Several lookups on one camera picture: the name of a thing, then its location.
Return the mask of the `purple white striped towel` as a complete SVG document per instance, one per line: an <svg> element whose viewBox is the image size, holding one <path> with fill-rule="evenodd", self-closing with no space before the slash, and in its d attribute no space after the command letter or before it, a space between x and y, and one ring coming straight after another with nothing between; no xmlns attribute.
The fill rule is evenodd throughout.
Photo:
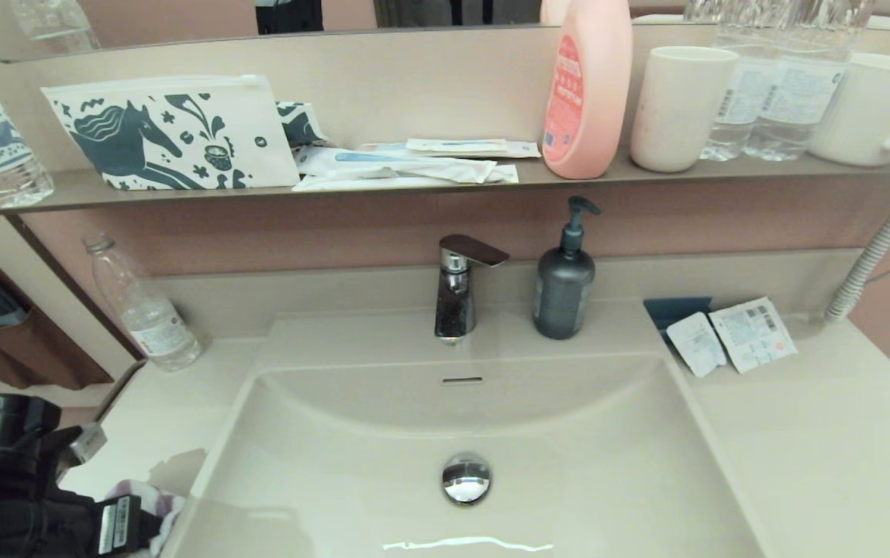
<svg viewBox="0 0 890 558"><path fill-rule="evenodd" d="M171 491L162 490L139 480L122 480L105 495L104 499L136 495L141 498L141 509L162 520L157 536L140 547L140 550L119 558L160 558L170 538L176 520L186 504L187 498Z"/></svg>

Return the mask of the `chrome faucet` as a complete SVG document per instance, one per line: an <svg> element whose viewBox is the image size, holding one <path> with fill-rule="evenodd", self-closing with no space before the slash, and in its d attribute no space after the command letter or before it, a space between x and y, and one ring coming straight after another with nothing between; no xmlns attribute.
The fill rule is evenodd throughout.
<svg viewBox="0 0 890 558"><path fill-rule="evenodd" d="M445 345L456 346L467 338L476 325L473 266L498 267L505 264L510 255L465 234L443 236L439 241L439 250L434 335Z"/></svg>

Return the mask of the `chrome drain stopper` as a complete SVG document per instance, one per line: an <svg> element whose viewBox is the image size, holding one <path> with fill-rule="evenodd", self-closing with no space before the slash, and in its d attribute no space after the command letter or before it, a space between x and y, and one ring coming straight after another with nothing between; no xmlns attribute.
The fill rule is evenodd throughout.
<svg viewBox="0 0 890 558"><path fill-rule="evenodd" d="M490 463L479 453L457 453L445 463L441 485L445 498L453 505L480 504L492 485Z"/></svg>

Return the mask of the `long white amenity packet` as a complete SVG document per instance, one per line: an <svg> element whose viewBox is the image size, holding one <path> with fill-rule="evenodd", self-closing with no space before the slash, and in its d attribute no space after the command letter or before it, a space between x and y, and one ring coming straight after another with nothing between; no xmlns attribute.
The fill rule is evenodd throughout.
<svg viewBox="0 0 890 558"><path fill-rule="evenodd" d="M484 183L459 183L434 177L379 177L378 179L331 179L331 177L304 177L292 188L295 193L315 193L315 191L375 191L395 190L396 188L437 188L456 186L488 186L488 184L518 184L519 173L516 165L495 166Z"/></svg>

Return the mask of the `white toothbrush packet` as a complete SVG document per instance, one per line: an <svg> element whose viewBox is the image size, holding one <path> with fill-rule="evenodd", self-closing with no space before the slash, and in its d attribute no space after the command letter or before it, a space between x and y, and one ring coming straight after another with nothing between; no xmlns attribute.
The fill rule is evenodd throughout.
<svg viewBox="0 0 890 558"><path fill-rule="evenodd" d="M459 184L484 184L497 169L494 161L448 157L406 157L329 147L303 147L294 155L298 172L326 179L426 177Z"/></svg>

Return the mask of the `dark grey soap dispenser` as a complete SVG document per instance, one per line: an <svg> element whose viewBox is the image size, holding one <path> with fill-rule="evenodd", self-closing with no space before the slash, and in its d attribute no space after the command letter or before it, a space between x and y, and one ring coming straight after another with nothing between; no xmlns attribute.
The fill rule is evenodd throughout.
<svg viewBox="0 0 890 558"><path fill-rule="evenodd" d="M570 220L559 244L538 261L533 303L535 329L557 340L570 339L582 328L596 278L595 261L583 250L583 216L601 215L601 209L582 195L572 195L567 204Z"/></svg>

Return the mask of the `flat pale amenity packet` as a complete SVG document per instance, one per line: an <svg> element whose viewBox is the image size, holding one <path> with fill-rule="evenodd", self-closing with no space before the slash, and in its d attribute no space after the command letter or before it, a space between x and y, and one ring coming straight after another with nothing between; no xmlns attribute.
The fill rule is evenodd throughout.
<svg viewBox="0 0 890 558"><path fill-rule="evenodd" d="M423 139L402 142L364 143L357 151L407 157L454 157L467 159L540 158L537 143L509 139Z"/></svg>

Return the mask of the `dark blue tray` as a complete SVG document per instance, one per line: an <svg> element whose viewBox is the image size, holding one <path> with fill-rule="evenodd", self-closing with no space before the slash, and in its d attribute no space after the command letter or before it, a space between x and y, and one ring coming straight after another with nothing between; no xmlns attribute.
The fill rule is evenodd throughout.
<svg viewBox="0 0 890 558"><path fill-rule="evenodd" d="M661 338L671 345L666 329L697 313L708 313L711 310L713 297L680 297L657 298L643 300L643 306L653 321Z"/></svg>

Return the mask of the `small white sachet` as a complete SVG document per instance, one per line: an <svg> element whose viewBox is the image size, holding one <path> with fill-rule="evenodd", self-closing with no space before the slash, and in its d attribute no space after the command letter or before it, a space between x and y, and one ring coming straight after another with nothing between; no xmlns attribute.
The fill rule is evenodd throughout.
<svg viewBox="0 0 890 558"><path fill-rule="evenodd" d="M672 322L665 332L693 377L707 377L729 363L717 332L705 313L695 313Z"/></svg>

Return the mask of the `large white barcode sachet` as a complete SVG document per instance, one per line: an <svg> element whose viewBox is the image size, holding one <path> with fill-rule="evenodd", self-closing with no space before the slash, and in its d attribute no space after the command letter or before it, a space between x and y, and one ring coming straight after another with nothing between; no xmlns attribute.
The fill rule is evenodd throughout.
<svg viewBox="0 0 890 558"><path fill-rule="evenodd" d="M708 318L739 374L797 354L795 342L770 297L721 308Z"/></svg>

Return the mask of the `white tumbler cup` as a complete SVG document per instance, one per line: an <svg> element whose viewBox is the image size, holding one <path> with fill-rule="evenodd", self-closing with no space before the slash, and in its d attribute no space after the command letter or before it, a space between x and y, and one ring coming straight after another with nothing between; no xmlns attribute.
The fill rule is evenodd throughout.
<svg viewBox="0 0 890 558"><path fill-rule="evenodd" d="M630 159L674 174L700 159L740 56L718 47L659 46L648 54Z"/></svg>

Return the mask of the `clear plastic water bottle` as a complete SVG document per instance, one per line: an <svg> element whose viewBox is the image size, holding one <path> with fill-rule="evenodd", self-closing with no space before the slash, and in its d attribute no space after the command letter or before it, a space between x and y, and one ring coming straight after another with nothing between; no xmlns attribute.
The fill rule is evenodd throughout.
<svg viewBox="0 0 890 558"><path fill-rule="evenodd" d="M716 0L713 46L738 54L713 129L701 152L706 161L742 155L778 73L778 28L788 0Z"/></svg>
<svg viewBox="0 0 890 558"><path fill-rule="evenodd" d="M743 151L764 161L793 161L813 133L848 70L876 0L791 0L778 23L772 81Z"/></svg>

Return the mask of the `brown wall pocket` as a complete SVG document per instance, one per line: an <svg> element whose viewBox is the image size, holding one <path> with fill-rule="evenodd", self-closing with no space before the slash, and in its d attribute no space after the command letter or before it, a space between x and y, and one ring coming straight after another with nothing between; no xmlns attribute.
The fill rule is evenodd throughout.
<svg viewBox="0 0 890 558"><path fill-rule="evenodd" d="M83 390L112 384L105 372L0 269L0 283L27 308L26 321L0 328L0 381L13 388Z"/></svg>

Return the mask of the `beige wall shelf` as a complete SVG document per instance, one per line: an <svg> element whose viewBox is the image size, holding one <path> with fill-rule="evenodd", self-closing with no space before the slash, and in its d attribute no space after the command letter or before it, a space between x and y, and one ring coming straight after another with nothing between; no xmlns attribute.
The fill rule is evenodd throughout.
<svg viewBox="0 0 890 558"><path fill-rule="evenodd" d="M673 174L654 173L637 166L628 155L621 155L611 167L597 179L572 181L562 179L550 172L540 160L527 160L516 163L519 181L516 184L449 184L449 186L421 186L415 188L375 188L374 193L405 194L416 193L491 193L491 191L532 191L547 188L597 188L607 186L643 186L644 184L690 184L708 181L774 181L783 179L837 179L856 177L859 180L873 180L877 177L890 177L890 164L878 168L862 168L836 164L813 155L806 154L796 161L771 162L752 157L740 157L728 162L700 161L684 172ZM101 208L101 206L124 206L139 204L175 204L175 202L204 202L211 200L240 200L252 197L312 197L311 191L294 191L292 187L239 188L239 190L207 191L120 191L110 188L91 170L67 170L53 177L54 193L31 206L0 208L0 216L23 215L34 212L80 211L80 209Z"/></svg>

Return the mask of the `white handled mug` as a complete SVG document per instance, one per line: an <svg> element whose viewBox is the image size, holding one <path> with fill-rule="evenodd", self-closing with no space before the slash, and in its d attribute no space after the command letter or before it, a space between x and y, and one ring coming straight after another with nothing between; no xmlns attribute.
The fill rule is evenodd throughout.
<svg viewBox="0 0 890 558"><path fill-rule="evenodd" d="M890 164L890 56L856 53L808 146L811 155L863 168Z"/></svg>

